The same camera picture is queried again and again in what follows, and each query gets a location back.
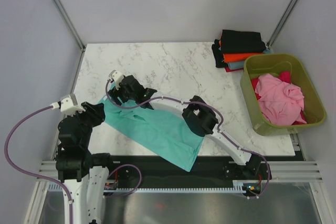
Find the teal t shirt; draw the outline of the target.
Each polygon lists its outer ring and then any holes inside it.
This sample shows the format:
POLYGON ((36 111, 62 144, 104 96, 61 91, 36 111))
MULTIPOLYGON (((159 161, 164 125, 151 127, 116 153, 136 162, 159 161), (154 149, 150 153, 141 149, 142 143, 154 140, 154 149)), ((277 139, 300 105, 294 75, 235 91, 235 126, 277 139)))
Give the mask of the teal t shirt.
POLYGON ((203 138, 193 134, 182 118, 163 110, 126 109, 114 106, 106 96, 97 102, 104 104, 106 119, 94 129, 90 149, 112 155, 145 155, 154 153, 189 172, 194 165, 203 138))

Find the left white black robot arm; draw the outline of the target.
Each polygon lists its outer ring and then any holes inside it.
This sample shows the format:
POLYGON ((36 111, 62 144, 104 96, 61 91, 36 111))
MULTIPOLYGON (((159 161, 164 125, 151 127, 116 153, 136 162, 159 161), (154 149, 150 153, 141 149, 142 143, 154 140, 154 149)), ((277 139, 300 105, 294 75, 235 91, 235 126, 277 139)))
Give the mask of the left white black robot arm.
POLYGON ((103 103, 84 102, 82 107, 83 111, 58 124, 56 170, 64 194, 65 223, 102 223, 103 190, 107 178, 115 173, 115 165, 109 162, 109 153, 89 151, 93 128, 106 119, 103 103))

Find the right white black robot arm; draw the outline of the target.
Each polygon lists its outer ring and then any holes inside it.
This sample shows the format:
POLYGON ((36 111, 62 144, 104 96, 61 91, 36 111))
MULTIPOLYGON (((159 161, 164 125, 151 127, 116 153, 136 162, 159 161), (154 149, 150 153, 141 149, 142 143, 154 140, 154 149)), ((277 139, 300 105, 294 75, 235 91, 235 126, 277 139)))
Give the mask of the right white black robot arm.
POLYGON ((261 155, 243 147, 222 127, 224 117, 201 97, 195 95, 181 100, 164 95, 156 89, 145 88, 133 76, 119 71, 109 74, 106 95, 110 102, 122 109, 163 110, 182 118, 197 136, 208 137, 225 150, 240 166, 241 174, 248 179, 259 173, 261 155))

